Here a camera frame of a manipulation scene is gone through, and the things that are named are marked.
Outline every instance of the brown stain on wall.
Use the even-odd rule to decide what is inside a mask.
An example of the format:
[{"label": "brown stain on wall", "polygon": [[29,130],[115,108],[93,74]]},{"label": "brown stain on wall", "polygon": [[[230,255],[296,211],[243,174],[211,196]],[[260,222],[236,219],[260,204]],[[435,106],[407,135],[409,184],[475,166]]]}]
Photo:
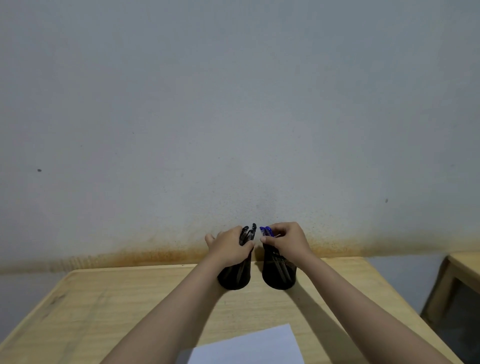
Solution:
[{"label": "brown stain on wall", "polygon": [[[345,256],[379,256],[379,255],[407,255],[425,254],[432,252],[458,251],[452,247],[461,246],[480,248],[480,239],[468,242],[446,242],[432,236],[423,236],[422,239],[376,239],[366,243],[355,239],[328,241],[308,237],[313,252],[318,257],[345,257]],[[263,261],[264,250],[257,246],[252,254],[253,261]],[[24,261],[16,262],[12,266],[0,267],[0,274],[16,273],[43,273],[43,272],[70,272],[74,269],[110,268],[110,267],[139,267],[168,264],[198,263],[208,250],[206,245],[197,243],[195,246],[174,248],[143,248],[139,250],[124,249],[115,253],[74,256],[53,261]]]}]

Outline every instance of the paper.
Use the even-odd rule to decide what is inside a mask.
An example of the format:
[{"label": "paper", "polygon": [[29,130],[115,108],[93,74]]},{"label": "paper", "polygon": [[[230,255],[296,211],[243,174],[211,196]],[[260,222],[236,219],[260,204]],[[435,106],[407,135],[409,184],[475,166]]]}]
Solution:
[{"label": "paper", "polygon": [[304,364],[289,324],[180,352],[176,364]]}]

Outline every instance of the pen holder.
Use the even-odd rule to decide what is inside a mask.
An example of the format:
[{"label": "pen holder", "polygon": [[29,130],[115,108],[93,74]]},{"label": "pen holder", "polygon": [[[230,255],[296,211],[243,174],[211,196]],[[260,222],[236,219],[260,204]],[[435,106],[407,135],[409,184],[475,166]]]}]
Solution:
[{"label": "pen holder", "polygon": [[278,249],[264,244],[265,256],[262,277],[266,284],[276,290],[287,290],[297,280],[297,267],[284,256]]},{"label": "pen holder", "polygon": [[[240,234],[240,245],[244,245],[246,242],[253,240],[257,226],[252,224],[252,229],[248,230],[248,226],[242,229]],[[223,268],[218,275],[217,279],[220,285],[227,290],[239,290],[245,287],[250,282],[250,266],[252,264],[252,252],[248,254],[248,257],[241,263],[234,266]]]}]

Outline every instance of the desk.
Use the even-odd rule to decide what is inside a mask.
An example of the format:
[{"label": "desk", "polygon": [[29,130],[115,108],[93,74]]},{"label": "desk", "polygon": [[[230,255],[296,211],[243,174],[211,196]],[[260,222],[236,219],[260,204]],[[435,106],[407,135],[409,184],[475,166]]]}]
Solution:
[{"label": "desk", "polygon": [[452,253],[442,264],[422,318],[435,329],[462,282],[480,294],[480,252]]},{"label": "desk", "polygon": [[[367,261],[325,261],[453,363],[461,363]],[[0,362],[99,363],[193,266],[73,271],[0,345]],[[297,271],[294,288],[277,291],[263,282],[260,267],[252,264],[252,279],[242,290],[224,293],[214,285],[184,347],[290,323],[306,364],[366,363],[303,272]]]}]

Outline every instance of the forearm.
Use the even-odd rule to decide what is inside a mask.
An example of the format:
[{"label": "forearm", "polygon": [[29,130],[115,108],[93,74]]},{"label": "forearm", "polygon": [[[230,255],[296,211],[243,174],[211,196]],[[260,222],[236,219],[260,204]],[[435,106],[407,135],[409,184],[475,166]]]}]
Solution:
[{"label": "forearm", "polygon": [[207,256],[118,343],[102,364],[174,363],[182,335],[221,269]]},{"label": "forearm", "polygon": [[299,266],[371,364],[451,364],[429,343],[310,255]]}]

